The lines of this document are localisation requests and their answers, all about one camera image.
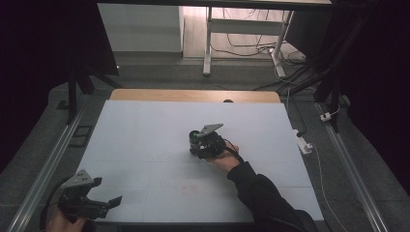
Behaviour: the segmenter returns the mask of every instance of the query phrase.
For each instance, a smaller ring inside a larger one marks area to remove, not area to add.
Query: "human hand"
[[[225,146],[239,153],[238,146],[232,145],[230,142],[225,143]],[[206,161],[215,164],[225,172],[229,172],[232,168],[240,164],[238,159],[236,159],[232,153],[226,150],[223,150],[223,152],[216,158],[208,158],[206,159]]]
[[[71,223],[63,213],[57,209],[54,216],[48,222],[46,232],[81,232],[86,218],[80,217],[75,223]]]

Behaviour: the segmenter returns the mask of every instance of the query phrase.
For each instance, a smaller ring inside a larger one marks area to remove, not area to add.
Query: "black sleeve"
[[[232,168],[227,178],[235,183],[239,199],[253,212],[255,223],[264,231],[298,231],[272,218],[303,228],[295,210],[280,196],[274,183],[256,175],[248,162]]]

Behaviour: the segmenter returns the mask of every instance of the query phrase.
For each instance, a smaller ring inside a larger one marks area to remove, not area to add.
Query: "dark floor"
[[[289,68],[287,71],[291,73],[292,69],[294,70],[294,68]],[[214,62],[212,75],[207,78],[202,76],[202,66],[198,62],[179,63],[178,65],[154,65],[148,62],[139,66],[120,66],[119,71],[121,77],[115,77],[115,80],[127,88],[252,90],[278,81],[274,77],[272,65],[263,62],[240,66],[229,62]],[[89,98],[86,111],[79,123],[80,126],[94,127],[96,125],[103,103],[109,98],[112,91],[112,88],[99,80],[93,78],[93,81],[97,90]],[[276,91],[280,85],[277,83],[262,90]],[[285,96],[286,92],[287,88],[282,91]],[[297,95],[295,101],[290,100],[290,102],[287,102],[286,97],[284,97],[283,102],[289,105],[288,113],[293,128],[302,131],[305,123],[307,132],[304,138],[307,142],[315,144],[318,151],[318,154],[304,157],[304,161],[322,213],[332,229],[330,230],[325,222],[318,221],[319,231],[344,230],[332,214],[323,196],[318,158],[320,158],[322,169],[323,189],[328,203],[340,223],[349,232],[373,231],[325,126],[319,120],[319,113],[311,98],[311,93],[313,93],[311,90],[306,90]],[[85,101],[82,95],[78,97],[80,101]],[[57,106],[60,101],[66,101],[67,98],[67,85],[59,86],[50,92],[49,104],[42,118],[21,146],[13,161],[0,175],[0,231],[7,230],[54,143],[66,126],[68,112],[66,109],[57,109]],[[346,115],[345,107],[339,112],[338,124],[340,135],[387,222],[388,228],[390,231],[408,231],[410,228],[409,196],[374,148],[352,125]],[[82,138],[71,140],[72,145],[81,145],[83,142]],[[84,151],[85,147],[69,146],[67,148],[26,231],[38,230],[39,211],[50,193],[50,187],[63,177],[73,175]],[[143,231],[156,231],[155,228]],[[114,229],[113,226],[104,225],[99,226],[98,231],[114,231]],[[209,227],[206,228],[206,231],[229,230]]]

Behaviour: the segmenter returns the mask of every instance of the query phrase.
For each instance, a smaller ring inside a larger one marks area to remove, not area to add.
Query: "wall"
[[[99,4],[113,51],[181,52],[183,8]]]

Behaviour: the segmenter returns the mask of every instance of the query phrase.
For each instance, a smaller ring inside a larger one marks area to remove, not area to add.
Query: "white table surface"
[[[204,125],[239,145],[295,209],[323,220],[281,103],[107,101],[78,170],[102,184],[88,197],[123,195],[108,222],[249,222],[226,174],[190,154],[189,133]]]

